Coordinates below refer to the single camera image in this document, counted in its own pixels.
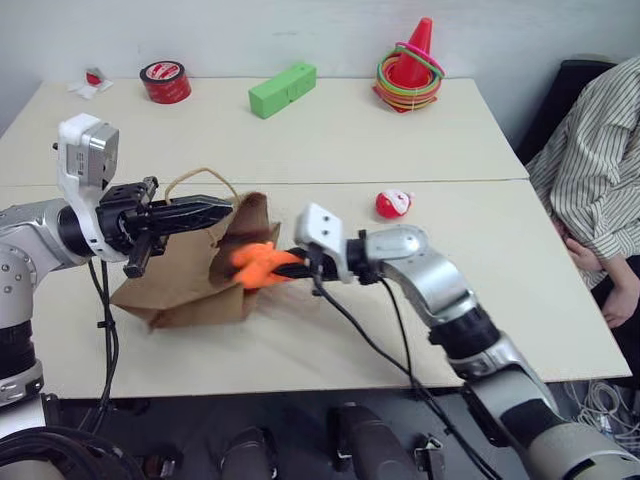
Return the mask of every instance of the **person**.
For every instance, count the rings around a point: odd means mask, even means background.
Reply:
[[[527,165],[640,388],[640,57],[591,81]]]

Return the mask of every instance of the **orange toy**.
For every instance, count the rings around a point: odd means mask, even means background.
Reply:
[[[233,280],[247,290],[253,290],[293,280],[273,271],[286,264],[304,264],[304,260],[292,253],[276,250],[273,242],[267,242],[250,243],[239,248],[231,254],[231,263],[240,269]]]

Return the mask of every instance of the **red tape roll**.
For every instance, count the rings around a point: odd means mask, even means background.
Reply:
[[[156,103],[177,103],[191,93],[184,66],[178,62],[154,62],[140,70],[140,79]]]

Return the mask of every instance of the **red and white ball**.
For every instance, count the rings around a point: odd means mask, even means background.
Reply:
[[[398,218],[405,215],[413,201],[413,193],[390,189],[376,197],[376,211],[384,218]]]

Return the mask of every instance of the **floor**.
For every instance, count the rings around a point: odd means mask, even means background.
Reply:
[[[562,388],[552,386],[552,389],[559,398],[561,410],[570,415],[571,402],[563,395]],[[503,478],[528,478],[511,449],[497,449],[486,441],[459,395],[440,395],[438,399],[470,443]],[[327,410],[346,402],[369,407],[390,426],[407,449],[419,434],[436,436],[444,444],[445,478],[483,478],[455,439],[443,432],[437,418],[406,390],[158,398],[111,413],[101,433],[134,455],[173,444],[183,452],[184,462],[171,478],[216,480],[219,478],[217,465],[226,442],[246,427],[265,426],[271,429],[278,444],[279,478],[351,480],[356,478],[353,472],[332,470],[325,434]],[[143,413],[136,411],[141,405],[145,406]],[[69,419],[80,418],[85,411],[77,402],[63,402],[63,407]]]

